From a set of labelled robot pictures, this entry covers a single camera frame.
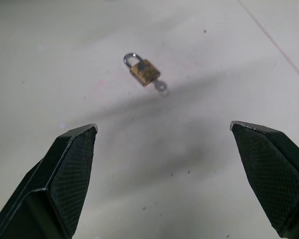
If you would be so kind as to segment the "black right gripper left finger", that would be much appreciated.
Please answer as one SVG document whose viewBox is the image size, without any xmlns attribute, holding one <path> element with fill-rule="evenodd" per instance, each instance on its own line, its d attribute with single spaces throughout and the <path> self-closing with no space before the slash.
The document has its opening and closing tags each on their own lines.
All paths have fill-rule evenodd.
<svg viewBox="0 0 299 239">
<path fill-rule="evenodd" d="M 0 239 L 72 239 L 86 199 L 96 124 L 58 136 L 0 212 Z"/>
</svg>

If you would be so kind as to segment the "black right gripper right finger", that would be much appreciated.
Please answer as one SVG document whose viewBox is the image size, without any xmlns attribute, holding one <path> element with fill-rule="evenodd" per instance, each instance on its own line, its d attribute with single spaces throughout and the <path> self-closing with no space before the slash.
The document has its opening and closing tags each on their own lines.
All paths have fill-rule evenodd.
<svg viewBox="0 0 299 239">
<path fill-rule="evenodd" d="M 299 147 L 263 125 L 230 125 L 248 182 L 281 238 L 299 239 Z"/>
</svg>

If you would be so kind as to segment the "small silver key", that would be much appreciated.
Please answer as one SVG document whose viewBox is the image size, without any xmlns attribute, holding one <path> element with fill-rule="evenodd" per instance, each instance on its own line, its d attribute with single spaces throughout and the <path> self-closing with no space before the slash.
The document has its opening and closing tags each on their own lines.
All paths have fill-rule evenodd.
<svg viewBox="0 0 299 239">
<path fill-rule="evenodd" d="M 156 80 L 153 82 L 153 84 L 154 84 L 154 88 L 158 92 L 164 92 L 167 89 L 167 84 L 163 81 Z"/>
</svg>

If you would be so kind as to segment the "small brass padlock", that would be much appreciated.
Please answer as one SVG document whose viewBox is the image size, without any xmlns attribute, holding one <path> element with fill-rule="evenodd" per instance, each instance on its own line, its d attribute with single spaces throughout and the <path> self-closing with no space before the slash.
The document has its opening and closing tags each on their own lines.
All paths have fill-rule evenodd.
<svg viewBox="0 0 299 239">
<path fill-rule="evenodd" d="M 136 58 L 138 63 L 131 65 L 129 59 Z M 128 53 L 124 56 L 123 61 L 129 68 L 129 72 L 137 81 L 146 87 L 160 77 L 160 71 L 147 59 L 141 58 L 136 53 Z"/>
</svg>

